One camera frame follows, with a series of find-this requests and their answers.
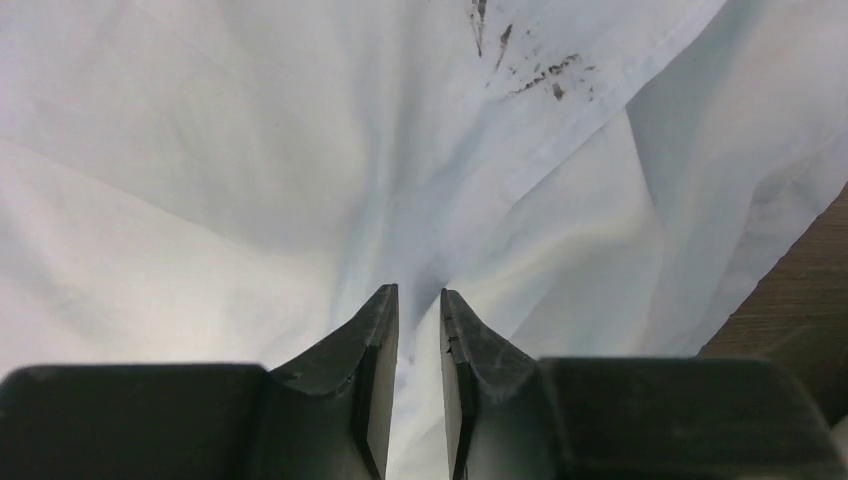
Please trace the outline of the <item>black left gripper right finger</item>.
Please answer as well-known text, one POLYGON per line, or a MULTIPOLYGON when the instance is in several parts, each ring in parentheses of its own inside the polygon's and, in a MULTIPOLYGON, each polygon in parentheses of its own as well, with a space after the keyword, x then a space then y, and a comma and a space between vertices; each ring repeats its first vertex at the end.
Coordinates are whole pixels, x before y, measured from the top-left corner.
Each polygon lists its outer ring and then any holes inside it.
POLYGON ((440 296, 453 479, 843 479, 807 391, 751 359, 534 359, 440 296))

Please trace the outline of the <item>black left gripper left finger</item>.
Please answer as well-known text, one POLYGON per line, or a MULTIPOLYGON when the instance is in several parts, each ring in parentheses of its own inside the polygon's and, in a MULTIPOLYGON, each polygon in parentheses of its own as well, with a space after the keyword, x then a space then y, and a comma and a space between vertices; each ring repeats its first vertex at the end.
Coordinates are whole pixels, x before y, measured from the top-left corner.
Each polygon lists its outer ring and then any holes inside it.
POLYGON ((398 288, 286 362, 38 365, 1 384, 5 479, 381 479, 398 288))

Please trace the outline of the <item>light blue green pillowcase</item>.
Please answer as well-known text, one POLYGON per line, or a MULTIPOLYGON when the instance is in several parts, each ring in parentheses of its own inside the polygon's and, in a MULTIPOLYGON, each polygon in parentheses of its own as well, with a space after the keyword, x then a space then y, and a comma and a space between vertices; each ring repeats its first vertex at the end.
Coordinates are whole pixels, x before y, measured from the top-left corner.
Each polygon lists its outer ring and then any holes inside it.
POLYGON ((5 1, 1 369, 276 366, 399 287, 533 356, 696 353, 847 180, 843 1, 5 1))

